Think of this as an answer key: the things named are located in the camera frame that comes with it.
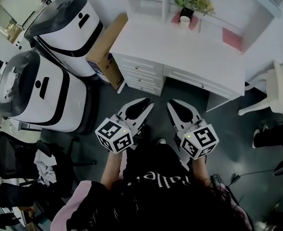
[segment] fiducial marker cube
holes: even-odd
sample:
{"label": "fiducial marker cube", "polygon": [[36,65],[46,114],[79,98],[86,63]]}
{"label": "fiducial marker cube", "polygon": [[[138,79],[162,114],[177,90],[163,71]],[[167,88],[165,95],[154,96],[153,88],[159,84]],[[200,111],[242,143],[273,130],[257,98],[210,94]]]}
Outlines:
{"label": "fiducial marker cube", "polygon": [[218,142],[217,134],[210,124],[184,134],[181,148],[196,160],[211,153]]}
{"label": "fiducial marker cube", "polygon": [[134,144],[130,129],[108,118],[95,130],[95,134],[100,143],[115,154]]}

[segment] gray floor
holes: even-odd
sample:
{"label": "gray floor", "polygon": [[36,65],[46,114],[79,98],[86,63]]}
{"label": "gray floor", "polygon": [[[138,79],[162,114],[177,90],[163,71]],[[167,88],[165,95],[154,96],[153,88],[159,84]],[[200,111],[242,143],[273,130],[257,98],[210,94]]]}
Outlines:
{"label": "gray floor", "polygon": [[[176,149],[173,141],[175,129],[171,126],[166,111],[170,99],[185,101],[199,111],[207,123],[212,124],[220,139],[216,149],[208,156],[207,166],[210,174],[219,174],[226,185],[233,173],[245,174],[255,171],[274,169],[283,160],[283,147],[252,148],[252,137],[261,123],[270,126],[281,120],[270,109],[238,116],[239,109],[250,106],[264,98],[264,94],[253,89],[245,97],[238,98],[213,111],[205,112],[209,93],[183,82],[167,79],[161,97],[125,87],[121,94],[110,86],[100,87],[99,113],[95,128],[106,118],[117,113],[127,102],[137,98],[149,97],[155,106],[148,116],[148,125],[152,129],[152,138],[165,138]],[[48,142],[57,142],[68,148],[71,134],[44,131],[42,138]],[[74,161],[96,159],[98,164],[91,167],[75,168],[80,180],[100,180],[108,152],[97,140],[94,132],[79,136],[80,142],[74,146]],[[283,175],[274,177],[272,172],[243,176],[233,184],[231,190],[241,206],[254,222],[262,221],[276,203],[283,200]]]}

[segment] white cloth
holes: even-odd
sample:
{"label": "white cloth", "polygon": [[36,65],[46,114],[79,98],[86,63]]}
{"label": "white cloth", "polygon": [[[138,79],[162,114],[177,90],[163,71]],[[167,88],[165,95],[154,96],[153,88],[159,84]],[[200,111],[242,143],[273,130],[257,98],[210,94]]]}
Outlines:
{"label": "white cloth", "polygon": [[57,165],[55,156],[48,157],[40,150],[37,150],[34,163],[37,165],[39,175],[47,186],[49,186],[49,182],[55,183],[57,181],[55,171],[52,168],[52,166]]}

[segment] shoe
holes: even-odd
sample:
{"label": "shoe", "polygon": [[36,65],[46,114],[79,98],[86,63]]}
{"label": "shoe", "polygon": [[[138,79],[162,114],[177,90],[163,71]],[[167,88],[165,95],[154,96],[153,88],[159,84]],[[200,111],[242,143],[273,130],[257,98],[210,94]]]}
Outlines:
{"label": "shoe", "polygon": [[165,141],[164,139],[160,139],[160,140],[156,143],[156,145],[158,145],[158,144],[166,144],[166,141]]}
{"label": "shoe", "polygon": [[262,128],[262,132],[264,132],[265,130],[268,129],[268,126],[266,124],[263,125],[263,128]]}
{"label": "shoe", "polygon": [[256,136],[258,133],[260,133],[260,129],[255,130],[255,132],[254,132],[254,134],[253,134],[252,148],[255,148],[254,140],[255,140],[255,136]]}

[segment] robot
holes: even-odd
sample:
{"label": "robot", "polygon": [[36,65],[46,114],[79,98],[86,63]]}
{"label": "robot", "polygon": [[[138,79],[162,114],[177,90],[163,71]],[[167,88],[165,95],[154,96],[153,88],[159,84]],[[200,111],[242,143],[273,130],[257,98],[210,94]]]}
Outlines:
{"label": "robot", "polygon": [[[142,128],[154,103],[141,98],[127,103],[118,114],[106,118],[95,133],[100,143],[117,154],[127,148],[135,149],[142,139]],[[170,100],[167,111],[176,128],[175,143],[194,160],[211,153],[219,142],[211,124],[201,119],[197,109],[180,100]]]}
{"label": "robot", "polygon": [[176,145],[194,160],[211,153],[219,142],[211,124],[207,124],[197,109],[183,101],[172,99],[167,111],[176,129]]}
{"label": "robot", "polygon": [[135,149],[142,139],[142,128],[154,103],[141,98],[124,105],[116,115],[106,118],[95,130],[100,143],[117,154],[128,147]]}

